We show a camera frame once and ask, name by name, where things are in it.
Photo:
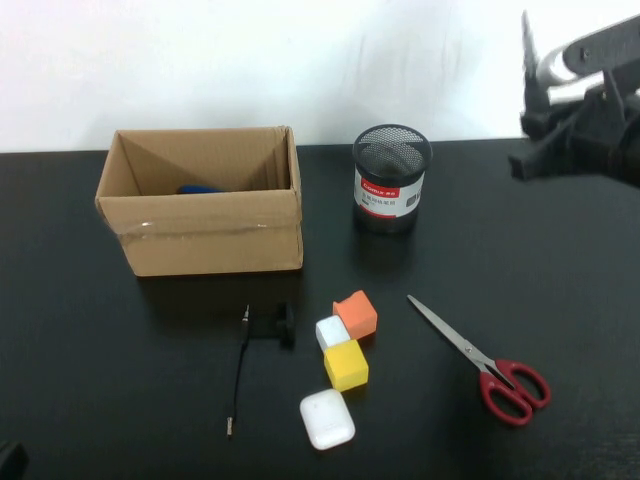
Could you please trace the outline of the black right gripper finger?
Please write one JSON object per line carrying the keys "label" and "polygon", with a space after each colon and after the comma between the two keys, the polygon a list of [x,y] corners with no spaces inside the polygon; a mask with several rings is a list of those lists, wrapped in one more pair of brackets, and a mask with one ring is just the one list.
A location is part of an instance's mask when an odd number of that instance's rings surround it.
{"label": "black right gripper finger", "polygon": [[551,126],[552,108],[547,97],[526,97],[524,110],[520,114],[522,132],[533,141],[545,137]]}
{"label": "black right gripper finger", "polygon": [[532,146],[508,155],[511,176],[516,180],[533,180],[556,174],[555,153],[549,146]]}

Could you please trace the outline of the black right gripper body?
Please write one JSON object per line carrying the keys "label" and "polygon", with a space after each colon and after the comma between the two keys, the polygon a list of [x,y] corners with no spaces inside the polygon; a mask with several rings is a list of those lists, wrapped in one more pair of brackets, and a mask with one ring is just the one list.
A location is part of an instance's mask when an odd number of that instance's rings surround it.
{"label": "black right gripper body", "polygon": [[549,175],[602,174],[638,186],[638,89],[637,69],[613,69],[581,99],[551,105],[551,123],[561,133]]}

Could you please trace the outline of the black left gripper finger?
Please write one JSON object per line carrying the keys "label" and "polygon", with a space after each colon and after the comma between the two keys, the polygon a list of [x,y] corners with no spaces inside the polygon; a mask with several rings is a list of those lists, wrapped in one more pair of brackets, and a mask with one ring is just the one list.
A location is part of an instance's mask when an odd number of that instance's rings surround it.
{"label": "black left gripper finger", "polygon": [[20,442],[2,441],[0,446],[0,480],[22,480],[29,457]]}

